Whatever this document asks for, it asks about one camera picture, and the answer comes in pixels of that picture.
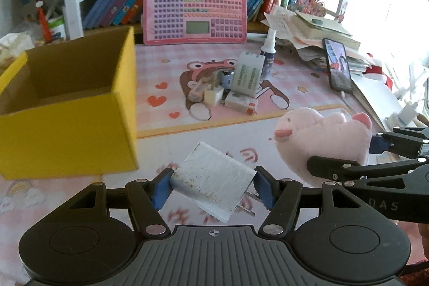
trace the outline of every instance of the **purple book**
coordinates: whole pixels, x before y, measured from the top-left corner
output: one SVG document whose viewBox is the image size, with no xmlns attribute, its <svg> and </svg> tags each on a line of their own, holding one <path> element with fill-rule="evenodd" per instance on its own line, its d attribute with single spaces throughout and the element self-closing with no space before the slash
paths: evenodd
<svg viewBox="0 0 429 286">
<path fill-rule="evenodd" d="M 112 8 L 106 13 L 104 18 L 100 22 L 100 26 L 109 27 L 112 24 L 113 19 L 117 13 L 122 9 L 127 0 L 115 0 Z"/>
</svg>

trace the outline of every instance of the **pink learning tablet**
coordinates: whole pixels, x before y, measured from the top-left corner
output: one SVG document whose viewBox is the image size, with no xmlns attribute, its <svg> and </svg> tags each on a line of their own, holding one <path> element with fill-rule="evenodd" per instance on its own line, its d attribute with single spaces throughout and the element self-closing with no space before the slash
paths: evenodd
<svg viewBox="0 0 429 286">
<path fill-rule="evenodd" d="M 144 42 L 245 43 L 246 14 L 246 0 L 144 0 Z"/>
</svg>

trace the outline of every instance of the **crosshair logo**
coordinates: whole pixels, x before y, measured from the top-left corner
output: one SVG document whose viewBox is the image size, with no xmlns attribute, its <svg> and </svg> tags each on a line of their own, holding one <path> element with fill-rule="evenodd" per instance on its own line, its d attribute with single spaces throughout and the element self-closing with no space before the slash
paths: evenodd
<svg viewBox="0 0 429 286">
<path fill-rule="evenodd" d="M 209 231 L 209 234 L 212 236 L 212 237 L 215 237 L 215 236 L 218 236 L 219 234 L 221 234 L 221 232 L 220 231 L 218 231 L 218 230 L 211 230 L 211 231 Z"/>
</svg>

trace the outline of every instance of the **blue gripper pad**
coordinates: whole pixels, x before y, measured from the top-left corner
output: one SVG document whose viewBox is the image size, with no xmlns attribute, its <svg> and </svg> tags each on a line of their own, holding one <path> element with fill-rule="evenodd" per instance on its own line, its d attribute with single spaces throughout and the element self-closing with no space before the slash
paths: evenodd
<svg viewBox="0 0 429 286">
<path fill-rule="evenodd" d="M 259 197 L 264 203 L 265 208 L 271 210 L 276 202 L 272 192 L 272 184 L 268 178 L 261 174 L 261 172 L 258 170 L 258 167 L 256 168 L 256 175 L 253 177 L 253 185 L 255 186 Z"/>
<path fill-rule="evenodd" d="M 383 154 L 387 150 L 389 150 L 389 141 L 378 135 L 371 138 L 369 144 L 369 152 L 371 154 Z"/>
<path fill-rule="evenodd" d="M 174 171 L 172 169 L 165 169 L 156 178 L 154 178 L 154 182 L 156 182 L 156 184 L 151 201 L 155 209 L 158 211 L 162 209 L 171 192 L 173 191 L 173 188 L 170 184 L 170 178 L 173 176 L 173 174 Z"/>
</svg>

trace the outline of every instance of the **red marker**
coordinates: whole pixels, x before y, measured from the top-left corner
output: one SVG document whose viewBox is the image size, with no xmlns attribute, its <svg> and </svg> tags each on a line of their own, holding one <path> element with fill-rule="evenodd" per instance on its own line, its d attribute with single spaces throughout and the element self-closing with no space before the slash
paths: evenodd
<svg viewBox="0 0 429 286">
<path fill-rule="evenodd" d="M 37 12 L 39 14 L 40 26 L 42 27 L 43 38 L 46 43 L 52 42 L 52 35 L 49 31 L 48 21 L 46 21 L 45 14 L 43 13 L 43 1 L 38 1 L 36 3 Z"/>
</svg>

